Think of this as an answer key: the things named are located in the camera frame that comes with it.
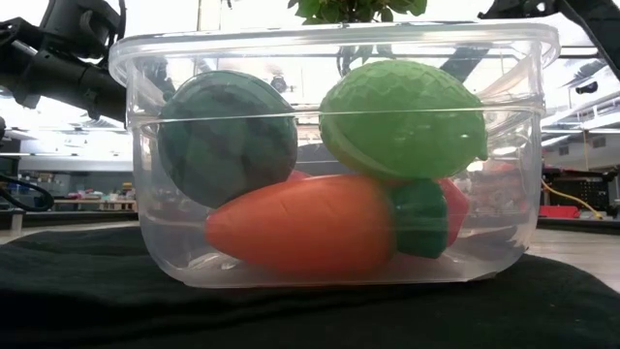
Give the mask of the green plant in black pot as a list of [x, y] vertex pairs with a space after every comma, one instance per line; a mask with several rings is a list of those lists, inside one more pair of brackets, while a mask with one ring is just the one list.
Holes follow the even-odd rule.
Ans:
[[[303, 25], [393, 22], [393, 14], [420, 16], [425, 13], [427, 0], [288, 0], [288, 8], [297, 6], [295, 15], [304, 19]], [[394, 59], [390, 44], [343, 46], [336, 55], [336, 67], [341, 78], [351, 72], [351, 64], [361, 64], [376, 51], [380, 57]]]

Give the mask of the red box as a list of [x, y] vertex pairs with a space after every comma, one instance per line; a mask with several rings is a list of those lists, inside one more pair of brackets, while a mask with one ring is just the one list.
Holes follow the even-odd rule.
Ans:
[[539, 217], [576, 219], [580, 216], [577, 206], [540, 206]]

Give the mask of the dark green toy watermelon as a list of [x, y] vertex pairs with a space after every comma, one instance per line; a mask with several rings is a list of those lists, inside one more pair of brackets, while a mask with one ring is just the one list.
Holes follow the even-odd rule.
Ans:
[[196, 75], [161, 110], [162, 167], [185, 196], [211, 208], [285, 181], [297, 157], [293, 111], [279, 92], [252, 75]]

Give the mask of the black cloth mat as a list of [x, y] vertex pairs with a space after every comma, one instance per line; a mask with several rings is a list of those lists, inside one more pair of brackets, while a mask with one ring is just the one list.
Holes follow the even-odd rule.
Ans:
[[0, 244], [0, 349], [620, 349], [620, 293], [523, 256], [483, 281], [208, 290], [136, 227]]

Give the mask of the orange toy carrot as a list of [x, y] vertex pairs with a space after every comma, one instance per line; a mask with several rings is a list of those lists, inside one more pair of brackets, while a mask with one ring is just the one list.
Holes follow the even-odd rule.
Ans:
[[437, 181], [386, 184], [359, 174], [269, 185], [220, 206], [204, 223], [216, 250], [294, 276], [364, 274], [396, 253], [436, 259], [449, 227]]

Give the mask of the clear plastic tupperware container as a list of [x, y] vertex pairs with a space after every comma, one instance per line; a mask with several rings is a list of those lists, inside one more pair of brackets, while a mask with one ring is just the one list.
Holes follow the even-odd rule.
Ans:
[[[292, 106], [297, 157], [287, 180], [370, 174], [352, 170], [326, 148], [320, 103], [342, 78], [343, 46], [390, 44], [394, 59], [376, 51], [365, 64], [414, 61], [439, 68], [482, 102], [488, 157], [444, 177], [468, 199], [458, 236], [436, 259], [396, 253], [383, 268], [358, 275], [302, 275], [248, 265], [212, 247], [207, 216], [219, 208], [185, 196], [164, 171], [158, 129], [167, 100], [186, 80], [235, 71], [271, 85]], [[143, 35], [110, 50], [111, 76], [127, 91], [127, 126], [134, 142], [139, 223], [159, 268], [192, 287], [255, 288], [461, 282], [491, 277], [527, 250], [539, 213], [544, 114], [542, 70], [558, 54], [557, 31], [517, 22], [306, 25], [240, 32]], [[351, 71], [362, 65], [358, 59]]]

